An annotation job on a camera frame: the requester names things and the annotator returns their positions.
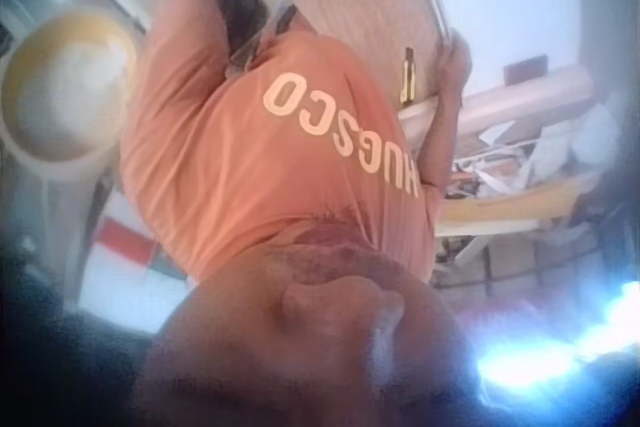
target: yellow bowl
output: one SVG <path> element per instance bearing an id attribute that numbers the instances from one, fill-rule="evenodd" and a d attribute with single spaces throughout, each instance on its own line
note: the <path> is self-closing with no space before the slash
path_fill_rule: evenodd
<path id="1" fill-rule="evenodd" d="M 95 12 L 69 12 L 43 24 L 13 51 L 5 66 L 1 88 L 0 136 L 7 149 L 30 170 L 51 180 L 75 180 L 103 170 L 113 158 L 124 125 L 126 103 L 114 113 L 113 135 L 106 142 L 89 151 L 74 155 L 55 155 L 43 152 L 24 135 L 19 127 L 19 99 L 27 82 L 37 70 L 70 43 L 85 42 L 109 48 L 117 42 L 126 54 L 126 92 L 131 92 L 138 60 L 134 38 L 117 21 L 107 14 Z"/>

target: orange t-shirt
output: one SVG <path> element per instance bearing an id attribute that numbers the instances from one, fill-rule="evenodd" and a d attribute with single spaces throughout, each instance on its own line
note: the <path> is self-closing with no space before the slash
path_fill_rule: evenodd
<path id="1" fill-rule="evenodd" d="M 225 80 L 228 56 L 216 0 L 165 1 L 121 150 L 125 191 L 169 255 L 202 280 L 295 223 L 332 218 L 427 279 L 441 199 L 420 185 L 366 66 L 310 32 L 272 38 Z"/>

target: hand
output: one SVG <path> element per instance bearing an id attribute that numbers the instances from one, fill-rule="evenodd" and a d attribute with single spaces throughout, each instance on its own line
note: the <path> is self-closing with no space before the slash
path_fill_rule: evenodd
<path id="1" fill-rule="evenodd" d="M 462 97 L 462 89 L 471 75 L 471 55 L 464 39 L 453 31 L 451 41 L 443 45 L 438 60 L 438 89 L 440 96 Z"/>

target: person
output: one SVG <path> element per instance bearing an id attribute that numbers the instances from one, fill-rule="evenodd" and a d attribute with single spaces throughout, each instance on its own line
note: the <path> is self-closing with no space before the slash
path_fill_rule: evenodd
<path id="1" fill-rule="evenodd" d="M 303 21 L 229 78 L 218 0 L 164 0 L 147 42 L 123 184 L 198 286 L 155 339 L 137 419 L 477 425 L 472 351 L 427 284 L 464 41 L 443 46 L 417 162 L 367 66 Z"/>

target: man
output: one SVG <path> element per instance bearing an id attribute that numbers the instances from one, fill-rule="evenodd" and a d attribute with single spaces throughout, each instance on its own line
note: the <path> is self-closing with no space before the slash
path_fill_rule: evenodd
<path id="1" fill-rule="evenodd" d="M 149 35 L 125 189 L 200 283 L 156 339 L 136 414 L 151 425 L 473 417 L 473 359 L 425 283 L 468 49 L 457 36 L 443 49 L 416 164 L 366 66 L 296 25 L 228 80 L 217 0 L 165 0 Z"/>

